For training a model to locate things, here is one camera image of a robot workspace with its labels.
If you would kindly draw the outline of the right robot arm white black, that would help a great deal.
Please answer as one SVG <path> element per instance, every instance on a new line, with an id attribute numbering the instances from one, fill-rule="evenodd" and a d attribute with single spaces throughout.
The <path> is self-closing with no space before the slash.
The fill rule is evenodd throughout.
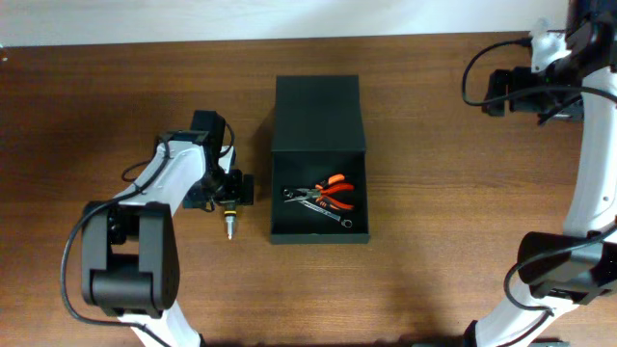
<path id="1" fill-rule="evenodd" d="M 477 107 L 492 117 L 581 120 L 577 183 L 560 234 L 529 232 L 505 298 L 467 327 L 465 346 L 531 346 L 556 319 L 616 292 L 616 4 L 572 1 L 566 27 L 539 24 L 517 45 L 531 64 L 497 69 Z"/>

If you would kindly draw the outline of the yellow black stubby screwdriver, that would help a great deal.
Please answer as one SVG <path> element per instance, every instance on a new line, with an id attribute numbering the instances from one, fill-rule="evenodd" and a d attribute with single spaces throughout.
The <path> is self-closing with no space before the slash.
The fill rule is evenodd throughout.
<path id="1" fill-rule="evenodd" d="M 228 240 L 232 240 L 236 232 L 237 210 L 236 204 L 230 203 L 225 206 L 225 222 L 227 227 Z"/>

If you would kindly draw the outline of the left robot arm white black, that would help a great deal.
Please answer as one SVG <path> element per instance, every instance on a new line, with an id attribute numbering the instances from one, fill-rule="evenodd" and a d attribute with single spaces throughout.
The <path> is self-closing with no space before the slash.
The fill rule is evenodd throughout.
<path id="1" fill-rule="evenodd" d="M 132 329 L 146 346 L 202 346 L 176 299 L 180 267 L 173 216 L 185 205 L 224 209 L 228 237 L 237 208 L 253 202 L 253 183 L 232 168 L 227 128 L 168 132 L 129 187 L 92 201 L 72 231 L 82 237 L 81 292 L 106 325 Z"/>

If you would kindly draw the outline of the black gift box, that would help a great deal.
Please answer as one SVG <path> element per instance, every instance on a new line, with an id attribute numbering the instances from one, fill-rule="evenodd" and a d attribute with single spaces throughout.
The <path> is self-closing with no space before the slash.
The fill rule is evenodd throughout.
<path id="1" fill-rule="evenodd" d="M 279 76 L 271 153 L 273 244 L 368 243 L 366 141 L 358 76 Z M 351 228 L 300 203 L 283 201 L 285 188 L 312 188 L 334 174 L 344 174 L 355 186 L 355 208 L 327 209 L 351 220 Z"/>

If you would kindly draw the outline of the silver ring wrench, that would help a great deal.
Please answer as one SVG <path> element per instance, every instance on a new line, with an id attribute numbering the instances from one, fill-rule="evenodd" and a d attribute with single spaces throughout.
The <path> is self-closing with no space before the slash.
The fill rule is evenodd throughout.
<path id="1" fill-rule="evenodd" d="M 318 212 L 326 217 L 329 217 L 335 221 L 337 221 L 340 225 L 345 228 L 351 228 L 353 226 L 353 222 L 349 219 L 345 219 L 340 214 L 335 214 L 329 209 L 319 205 L 316 202 L 317 198 L 321 197 L 321 193 L 318 189 L 309 189 L 309 188 L 298 188 L 298 189 L 284 189 L 282 191 L 283 201 L 284 202 L 297 202 L 303 205 L 304 207 Z"/>

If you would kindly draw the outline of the orange black long-nose pliers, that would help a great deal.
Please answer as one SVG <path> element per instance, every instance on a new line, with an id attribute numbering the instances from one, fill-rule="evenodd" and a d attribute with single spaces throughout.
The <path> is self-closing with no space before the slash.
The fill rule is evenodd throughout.
<path id="1" fill-rule="evenodd" d="M 282 196 L 285 201 L 323 200 L 336 193 L 354 190 L 354 185 L 346 181 L 346 176 L 337 173 L 315 184 L 312 188 L 285 188 L 282 191 Z"/>

